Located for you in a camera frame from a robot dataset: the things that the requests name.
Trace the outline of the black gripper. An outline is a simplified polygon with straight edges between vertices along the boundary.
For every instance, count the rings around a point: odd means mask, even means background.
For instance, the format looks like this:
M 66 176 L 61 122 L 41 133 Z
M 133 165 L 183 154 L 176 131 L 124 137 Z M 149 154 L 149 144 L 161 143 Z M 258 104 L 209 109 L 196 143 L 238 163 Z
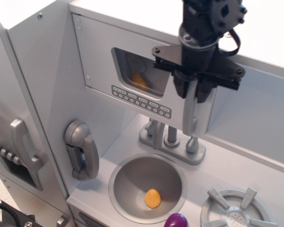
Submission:
M 190 82 L 197 81 L 197 103 L 204 103 L 211 90 L 218 86 L 237 90 L 245 70 L 230 57 L 220 54 L 217 45 L 188 48 L 183 44 L 156 46 L 153 66 L 173 76 L 177 94 L 186 98 Z

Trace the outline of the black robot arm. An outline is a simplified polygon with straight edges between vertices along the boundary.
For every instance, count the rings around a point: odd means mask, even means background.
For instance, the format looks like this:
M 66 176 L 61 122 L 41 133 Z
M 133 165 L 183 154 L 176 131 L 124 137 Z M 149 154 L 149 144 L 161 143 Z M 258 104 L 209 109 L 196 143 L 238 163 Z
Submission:
M 196 81 L 198 103 L 205 102 L 217 86 L 238 90 L 245 70 L 230 57 L 240 49 L 234 28 L 244 23 L 246 13 L 240 0 L 185 0 L 180 44 L 154 47 L 153 66 L 171 73 L 182 98 L 190 82 Z

